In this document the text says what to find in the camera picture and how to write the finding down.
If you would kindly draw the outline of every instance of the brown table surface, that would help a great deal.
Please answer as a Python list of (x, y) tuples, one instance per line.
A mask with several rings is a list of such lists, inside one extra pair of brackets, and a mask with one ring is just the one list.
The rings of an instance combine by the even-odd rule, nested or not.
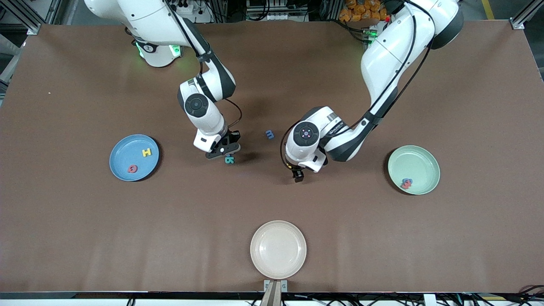
[[(249, 245), (275, 219), (308, 245), (292, 291), (544, 283), (544, 85), (522, 31), (466, 22), (352, 161), (295, 184), (280, 137), (314, 106), (348, 123), (366, 111), (361, 46), (333, 23), (199, 28), (237, 81), (234, 165), (192, 145), (196, 129), (176, 100), (198, 70), (192, 50), (155, 69), (122, 27), (43, 26), (28, 39), (0, 109), (1, 291), (261, 290)], [(108, 158), (134, 133), (158, 140), (163, 160), (149, 179), (123, 182)], [(406, 144), (440, 163), (427, 195), (402, 193), (384, 171)]]

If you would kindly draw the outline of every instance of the green light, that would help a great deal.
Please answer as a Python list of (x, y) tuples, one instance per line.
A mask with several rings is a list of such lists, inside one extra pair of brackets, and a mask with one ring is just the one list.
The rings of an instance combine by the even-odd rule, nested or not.
[(136, 43), (136, 47), (138, 47), (138, 51), (140, 52), (140, 56), (142, 58), (144, 58), (144, 54), (141, 52), (140, 45), (138, 45), (138, 43)]
[(170, 51), (172, 51), (172, 55), (174, 57), (178, 57), (181, 55), (181, 47), (176, 45), (170, 45)]

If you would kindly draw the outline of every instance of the white plate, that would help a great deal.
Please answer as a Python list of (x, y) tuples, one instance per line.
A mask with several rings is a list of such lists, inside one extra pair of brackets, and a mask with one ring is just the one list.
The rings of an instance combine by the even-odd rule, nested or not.
[(300, 270), (306, 260), (302, 232), (286, 221), (263, 224), (251, 239), (251, 260), (264, 276), (285, 279)]

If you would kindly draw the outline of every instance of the blue plate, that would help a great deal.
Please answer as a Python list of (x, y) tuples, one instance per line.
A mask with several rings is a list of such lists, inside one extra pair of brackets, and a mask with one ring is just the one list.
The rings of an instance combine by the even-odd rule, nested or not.
[(123, 181), (138, 181), (148, 176), (159, 162), (159, 146), (149, 136), (130, 135), (113, 147), (109, 168)]

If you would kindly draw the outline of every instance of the green plate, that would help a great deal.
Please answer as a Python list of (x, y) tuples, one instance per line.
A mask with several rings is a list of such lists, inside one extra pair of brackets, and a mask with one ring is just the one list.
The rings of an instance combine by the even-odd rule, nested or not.
[(416, 145), (405, 145), (395, 150), (389, 158), (387, 170), (393, 183), (410, 194), (429, 193), (440, 181), (440, 167), (436, 158)]

